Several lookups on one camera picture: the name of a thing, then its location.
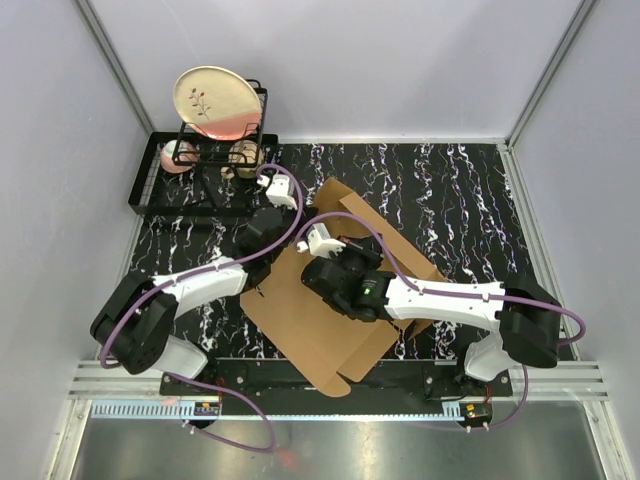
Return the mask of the brown cardboard box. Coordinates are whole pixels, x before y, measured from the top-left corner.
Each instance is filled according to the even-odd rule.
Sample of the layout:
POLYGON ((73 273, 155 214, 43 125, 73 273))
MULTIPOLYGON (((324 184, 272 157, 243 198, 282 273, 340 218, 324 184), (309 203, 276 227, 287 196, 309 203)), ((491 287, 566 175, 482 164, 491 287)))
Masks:
MULTIPOLYGON (((335 178, 326 180, 312 205, 321 213, 351 213, 382 235, 400 269, 409 277, 444 282, 446 277, 412 243, 356 192, 335 178)), ((312 257, 291 245, 271 266, 258 291, 240 296, 240 305, 266 338, 322 394, 348 395, 349 381, 359 382, 409 327, 418 335, 432 324, 426 320, 385 320, 368 323, 333 311, 301 283, 312 257)))

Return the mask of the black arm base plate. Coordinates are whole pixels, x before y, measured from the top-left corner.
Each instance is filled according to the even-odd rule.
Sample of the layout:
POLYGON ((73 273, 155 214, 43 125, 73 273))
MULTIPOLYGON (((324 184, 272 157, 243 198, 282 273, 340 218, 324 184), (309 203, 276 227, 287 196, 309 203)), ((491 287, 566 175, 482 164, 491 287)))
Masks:
MULTIPOLYGON (((349 388, 343 397, 345 400, 382 395, 426 400, 502 399, 513 394, 508 372, 499 373, 488 384, 464 380, 454 361, 384 359, 377 362, 360 381, 349 380, 344 375, 339 375, 338 379, 349 388)), ((219 359, 197 380, 263 401, 277 398, 303 402, 331 399, 284 359, 219 359)))

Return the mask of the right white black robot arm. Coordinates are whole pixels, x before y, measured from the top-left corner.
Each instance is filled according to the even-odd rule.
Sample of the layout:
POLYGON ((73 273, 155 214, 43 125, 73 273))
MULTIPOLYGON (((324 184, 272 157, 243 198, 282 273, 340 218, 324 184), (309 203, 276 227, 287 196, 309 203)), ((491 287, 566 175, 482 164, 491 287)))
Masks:
POLYGON ((486 331, 460 355, 454 384, 476 396, 518 365, 558 364, 559 302, 529 276, 504 282, 442 283, 383 271, 381 245, 372 236, 330 238, 311 230, 296 245, 312 259, 301 282, 335 312, 352 320, 433 320, 486 331))

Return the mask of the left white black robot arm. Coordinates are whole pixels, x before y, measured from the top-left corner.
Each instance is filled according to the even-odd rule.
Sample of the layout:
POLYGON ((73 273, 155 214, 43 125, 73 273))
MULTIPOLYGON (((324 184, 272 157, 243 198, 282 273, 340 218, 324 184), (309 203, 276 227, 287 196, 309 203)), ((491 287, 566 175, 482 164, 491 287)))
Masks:
POLYGON ((181 376, 196 396, 215 386, 216 372, 195 344, 173 334, 175 320, 204 305, 256 288, 296 231, 301 214, 285 207, 257 210, 229 256, 168 275, 126 274, 100 310, 90 335, 101 346, 105 369, 130 375, 148 370, 181 376))

